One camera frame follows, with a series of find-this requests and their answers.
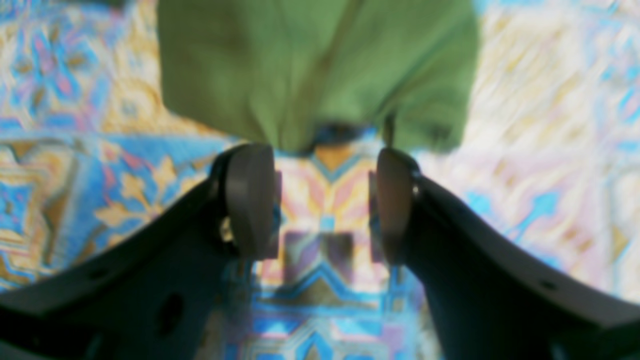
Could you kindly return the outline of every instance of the green cloth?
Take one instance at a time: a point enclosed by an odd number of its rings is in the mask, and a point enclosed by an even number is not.
[[[459,146],[476,69],[469,0],[159,0],[167,108],[306,151],[323,124],[394,120],[402,150]]]

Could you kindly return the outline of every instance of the geometric pattern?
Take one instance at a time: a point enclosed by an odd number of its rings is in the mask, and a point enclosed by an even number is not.
[[[463,145],[413,153],[511,241],[640,303],[640,3],[475,0]],[[0,0],[0,290],[108,251],[234,138],[161,101],[156,2]],[[424,292],[377,240],[369,133],[276,154],[280,253],[232,264],[197,359],[439,359]]]

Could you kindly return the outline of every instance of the screw hole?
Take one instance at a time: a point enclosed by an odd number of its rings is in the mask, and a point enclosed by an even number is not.
[[[169,295],[160,307],[156,317],[156,331],[159,336],[167,336],[175,330],[182,319],[184,300],[176,293]]]
[[[99,280],[109,274],[106,268],[98,268],[89,273],[89,280]]]
[[[541,285],[543,288],[547,289],[547,290],[551,290],[551,291],[556,291],[556,290],[558,290],[558,287],[556,286],[556,284],[554,284],[554,283],[552,283],[552,282],[550,282],[550,281],[547,281],[547,280],[541,280],[541,281],[540,281],[540,285]]]

